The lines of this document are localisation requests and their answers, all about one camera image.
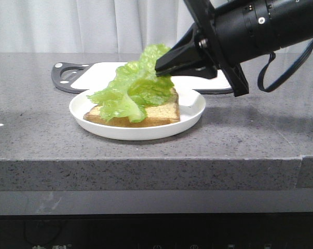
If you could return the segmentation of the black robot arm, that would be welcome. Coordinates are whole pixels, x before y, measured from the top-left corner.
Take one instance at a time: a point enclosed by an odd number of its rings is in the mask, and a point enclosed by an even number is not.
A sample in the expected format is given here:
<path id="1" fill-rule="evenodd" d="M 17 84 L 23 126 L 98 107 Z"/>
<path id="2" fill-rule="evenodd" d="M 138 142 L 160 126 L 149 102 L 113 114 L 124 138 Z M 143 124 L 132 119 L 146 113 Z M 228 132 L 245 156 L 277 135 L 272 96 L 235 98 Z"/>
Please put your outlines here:
<path id="1" fill-rule="evenodd" d="M 313 1 L 230 1 L 213 7 L 210 1 L 186 1 L 194 24 L 155 65 L 157 76 L 197 76 L 212 79 L 222 71 L 234 96 L 249 93 L 241 63 L 269 55 L 305 40 L 307 48 L 270 86 L 265 70 L 258 88 L 272 92 L 307 60 L 313 50 Z"/>

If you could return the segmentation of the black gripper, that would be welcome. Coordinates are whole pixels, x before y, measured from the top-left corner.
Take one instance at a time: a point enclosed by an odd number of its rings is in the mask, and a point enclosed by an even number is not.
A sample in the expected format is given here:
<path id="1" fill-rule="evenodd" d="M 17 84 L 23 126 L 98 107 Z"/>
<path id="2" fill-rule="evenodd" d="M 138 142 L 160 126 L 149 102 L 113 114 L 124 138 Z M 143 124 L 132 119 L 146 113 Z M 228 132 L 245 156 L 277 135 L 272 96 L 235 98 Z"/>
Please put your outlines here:
<path id="1" fill-rule="evenodd" d="M 205 79 L 217 77 L 217 69 L 205 66 L 205 53 L 222 70 L 235 97 L 249 93 L 249 85 L 240 64 L 231 65 L 224 55 L 216 34 L 216 10 L 210 1 L 184 2 L 196 24 L 193 24 L 178 43 L 160 57 L 155 65 L 157 76 L 194 76 Z M 199 45 L 199 30 L 207 40 Z"/>

